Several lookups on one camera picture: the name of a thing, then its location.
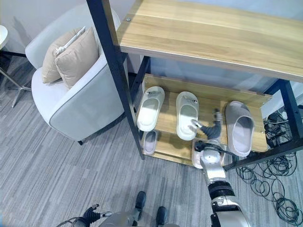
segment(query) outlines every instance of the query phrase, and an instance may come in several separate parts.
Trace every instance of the white slipper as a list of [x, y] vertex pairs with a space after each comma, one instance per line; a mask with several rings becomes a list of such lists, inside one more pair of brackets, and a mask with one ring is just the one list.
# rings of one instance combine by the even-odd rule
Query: white slipper
[[191, 120], [198, 120], [199, 102], [197, 97], [187, 91], [181, 92], [176, 100], [177, 107], [177, 135], [183, 140], [193, 140], [197, 129]]
[[164, 96], [165, 93], [161, 87], [154, 86], [145, 91], [137, 119], [140, 130], [151, 131], [156, 127]]
[[228, 150], [240, 157], [246, 157], [251, 150], [254, 120], [247, 106], [232, 101], [225, 110]]
[[143, 150], [147, 155], [152, 155], [155, 152], [157, 145], [158, 132], [148, 131], [143, 135]]

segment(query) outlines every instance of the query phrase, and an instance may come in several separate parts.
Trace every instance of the wooden shelf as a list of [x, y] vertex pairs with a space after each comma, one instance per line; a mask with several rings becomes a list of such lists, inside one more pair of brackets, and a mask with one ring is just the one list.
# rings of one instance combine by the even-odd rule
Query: wooden shelf
[[303, 82], [303, 22], [178, 0], [136, 0], [121, 51]]
[[152, 157], [192, 166], [192, 141], [183, 141], [177, 135], [159, 132], [155, 153]]
[[[192, 141], [182, 140], [176, 134], [176, 99], [182, 91], [190, 91], [196, 95], [199, 101], [198, 119], [206, 126], [213, 124], [213, 110], [215, 108], [220, 109], [223, 116], [221, 143], [225, 145], [227, 144], [225, 106], [233, 100], [245, 103], [255, 121], [252, 150], [257, 152], [265, 152], [267, 150], [260, 107], [264, 102], [271, 99], [272, 96], [257, 94], [256, 92], [211, 87], [146, 74], [144, 77], [144, 89], [146, 90], [153, 86], [160, 86], [164, 89], [165, 99], [155, 127], [155, 130], [159, 132], [157, 145], [155, 153], [151, 156], [192, 166]], [[198, 131], [196, 138], [207, 139], [201, 131]]]

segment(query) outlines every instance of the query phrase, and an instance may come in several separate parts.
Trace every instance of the gray slipper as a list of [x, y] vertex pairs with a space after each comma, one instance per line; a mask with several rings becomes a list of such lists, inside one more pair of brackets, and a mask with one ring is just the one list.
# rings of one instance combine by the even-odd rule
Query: gray slipper
[[143, 149], [147, 155], [152, 155], [155, 152], [157, 144], [158, 132], [149, 131], [143, 135]]
[[240, 157], [246, 157], [251, 150], [254, 120], [247, 106], [232, 101], [225, 110], [228, 150]]

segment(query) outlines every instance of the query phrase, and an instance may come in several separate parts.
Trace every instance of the metal stand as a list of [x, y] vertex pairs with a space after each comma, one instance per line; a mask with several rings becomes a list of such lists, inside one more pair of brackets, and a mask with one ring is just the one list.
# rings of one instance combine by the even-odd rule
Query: metal stand
[[[137, 95], [138, 87], [142, 83], [145, 73], [150, 72], [150, 57], [144, 56], [133, 86], [131, 89], [129, 89], [123, 69], [123, 62], [127, 57], [127, 53], [122, 53], [120, 50], [109, 0], [87, 0], [87, 4], [89, 6], [89, 10], [92, 15], [99, 39], [101, 41], [108, 66], [110, 68], [123, 108], [125, 110], [125, 115], [136, 142], [137, 149], [141, 158], [144, 159], [140, 145], [140, 140], [143, 133], [138, 130], [138, 127], [136, 125], [136, 115], [134, 112], [133, 101]], [[241, 166], [247, 166], [253, 163], [259, 163], [267, 159], [293, 153], [303, 149], [303, 124], [299, 114], [299, 108], [297, 106], [289, 81], [279, 79], [265, 93], [272, 95], [278, 90], [281, 90], [293, 140], [264, 153], [251, 152], [248, 157], [240, 161], [236, 158], [233, 158], [231, 164], [224, 166], [224, 169], [226, 171]]]
[[0, 67], [0, 73], [3, 74], [7, 79], [9, 79], [14, 85], [17, 86], [17, 94], [13, 100], [13, 103], [11, 105], [12, 108], [15, 107], [20, 95], [21, 95], [21, 92], [22, 91], [32, 91], [32, 89], [28, 88], [28, 87], [25, 87], [25, 86], [22, 86], [20, 84], [18, 84], [13, 78], [11, 78], [1, 67]]

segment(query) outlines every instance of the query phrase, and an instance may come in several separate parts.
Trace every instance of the chair cushion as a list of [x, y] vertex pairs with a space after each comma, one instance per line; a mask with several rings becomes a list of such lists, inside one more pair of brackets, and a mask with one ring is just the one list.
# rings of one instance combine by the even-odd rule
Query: chair cushion
[[58, 72], [67, 88], [74, 86], [98, 57], [93, 29], [90, 28], [55, 59]]
[[70, 39], [72, 39], [77, 32], [80, 31], [80, 28], [73, 29], [70, 32], [65, 33], [56, 39], [47, 49], [45, 54], [43, 65], [42, 65], [42, 81], [43, 83], [54, 82], [55, 80], [60, 79], [60, 74], [55, 65], [55, 59], [57, 57], [56, 50], [60, 46], [64, 46]]
[[52, 110], [55, 105], [68, 92], [63, 81], [54, 84], [44, 84], [42, 82], [42, 67], [37, 69], [32, 78], [33, 99], [39, 113], [49, 124]]

